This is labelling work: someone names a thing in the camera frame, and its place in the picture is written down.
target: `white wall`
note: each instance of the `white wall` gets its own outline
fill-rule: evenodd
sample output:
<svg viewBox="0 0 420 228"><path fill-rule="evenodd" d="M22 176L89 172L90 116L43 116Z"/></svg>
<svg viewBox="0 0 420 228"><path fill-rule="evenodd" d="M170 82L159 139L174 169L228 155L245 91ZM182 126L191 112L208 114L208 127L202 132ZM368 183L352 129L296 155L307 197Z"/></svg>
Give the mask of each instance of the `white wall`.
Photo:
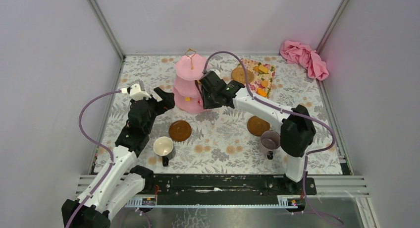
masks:
<svg viewBox="0 0 420 228"><path fill-rule="evenodd" d="M78 115L111 90L119 59L86 0L0 1L1 227L63 227L93 154ZM105 106L84 117L94 138Z"/></svg>
<svg viewBox="0 0 420 228"><path fill-rule="evenodd" d="M316 48L341 0L97 0L126 54Z"/></svg>
<svg viewBox="0 0 420 228"><path fill-rule="evenodd" d="M420 0L351 0L321 56L383 228L420 223Z"/></svg>

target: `mug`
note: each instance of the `mug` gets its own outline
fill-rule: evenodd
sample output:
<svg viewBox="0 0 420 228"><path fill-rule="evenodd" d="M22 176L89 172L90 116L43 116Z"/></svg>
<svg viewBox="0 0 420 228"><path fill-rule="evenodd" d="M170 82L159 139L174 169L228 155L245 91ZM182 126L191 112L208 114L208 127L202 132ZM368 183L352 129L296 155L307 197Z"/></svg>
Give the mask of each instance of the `mug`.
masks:
<svg viewBox="0 0 420 228"><path fill-rule="evenodd" d="M162 157L162 164L164 167L167 167L169 164L169 160L175 157L173 141L171 138L166 136L158 138L153 143L153 151L155 152L155 154Z"/></svg>
<svg viewBox="0 0 420 228"><path fill-rule="evenodd" d="M278 148L280 148L280 135L277 132L268 130L261 135L258 149L267 155L269 160L272 160L274 154L280 151Z"/></svg>

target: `gray floor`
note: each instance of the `gray floor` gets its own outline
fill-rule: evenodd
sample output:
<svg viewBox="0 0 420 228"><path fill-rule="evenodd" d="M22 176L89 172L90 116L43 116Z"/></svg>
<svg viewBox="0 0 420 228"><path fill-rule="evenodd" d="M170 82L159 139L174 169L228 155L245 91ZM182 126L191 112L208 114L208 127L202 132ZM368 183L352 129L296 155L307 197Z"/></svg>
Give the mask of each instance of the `gray floor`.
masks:
<svg viewBox="0 0 420 228"><path fill-rule="evenodd" d="M345 227L359 228L363 223L356 202L351 198L311 198L317 211L340 217ZM158 209L148 212L153 228L333 228L312 214L280 215L279 209ZM145 216L134 209L122 209L112 228L147 228Z"/></svg>

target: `floor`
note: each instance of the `floor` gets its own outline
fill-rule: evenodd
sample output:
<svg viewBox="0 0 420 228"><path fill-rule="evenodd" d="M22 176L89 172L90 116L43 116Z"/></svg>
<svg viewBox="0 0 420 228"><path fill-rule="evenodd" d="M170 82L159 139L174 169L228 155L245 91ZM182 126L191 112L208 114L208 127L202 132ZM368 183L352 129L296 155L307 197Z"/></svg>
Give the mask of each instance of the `floor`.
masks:
<svg viewBox="0 0 420 228"><path fill-rule="evenodd" d="M310 198L315 209L342 219L345 227L364 227L357 203L352 198ZM154 208L147 212L152 227L165 228L334 228L313 214L290 215L285 209L261 208ZM133 208L121 209L111 228L147 228L147 220Z"/></svg>
<svg viewBox="0 0 420 228"><path fill-rule="evenodd" d="M270 99L282 105L306 106L311 116L327 122L327 113L322 104L316 81L307 77L305 70L296 64L287 64L281 56L242 56L276 68ZM123 67L118 88L128 87L142 80L146 91L160 87L170 92L175 80L175 63L180 56L130 56ZM231 56L215 56L210 61L210 69L218 69L223 80L230 81L231 71L238 62ZM115 96L102 143L115 146L121 128L127 120L129 97ZM241 174L283 174L287 156L280 152L273 160L257 150L259 137L247 130L246 124L252 115L240 110L220 108L201 114L189 114L175 107L156 118L150 142L139 156L139 165L152 169L155 173L241 173ZM159 157L153 153L153 142L168 136L169 126L185 120L192 127L191 137L184 142L176 142L176 156L168 167L163 167ZM316 135L310 150L323 148L331 141L325 128L315 124ZM94 164L98 172L109 158L104 149L99 149ZM329 151L309 156L309 174L342 174L336 147Z"/></svg>

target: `brown saucer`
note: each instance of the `brown saucer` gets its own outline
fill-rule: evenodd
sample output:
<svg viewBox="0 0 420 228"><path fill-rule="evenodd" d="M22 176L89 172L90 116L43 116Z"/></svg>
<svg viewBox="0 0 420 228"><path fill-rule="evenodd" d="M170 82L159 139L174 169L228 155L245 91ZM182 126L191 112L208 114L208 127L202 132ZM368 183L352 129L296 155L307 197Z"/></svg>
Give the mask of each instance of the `brown saucer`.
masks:
<svg viewBox="0 0 420 228"><path fill-rule="evenodd" d="M192 130L190 124L184 120L177 120L169 127L169 136L172 140L178 142L188 139L191 132Z"/></svg>
<svg viewBox="0 0 420 228"><path fill-rule="evenodd" d="M248 82L252 83L253 80L254 80L254 74L249 70L247 70L247 73L248 73ZM237 82L240 82L240 83L243 83L243 84L246 83L245 82L245 72L244 72L244 69L241 66L234 69L232 71L232 73L230 74L230 76L232 77L233 80L235 80Z"/></svg>
<svg viewBox="0 0 420 228"><path fill-rule="evenodd" d="M247 127L249 132L254 136L261 136L264 132L270 130L270 123L257 116L253 116L248 120Z"/></svg>

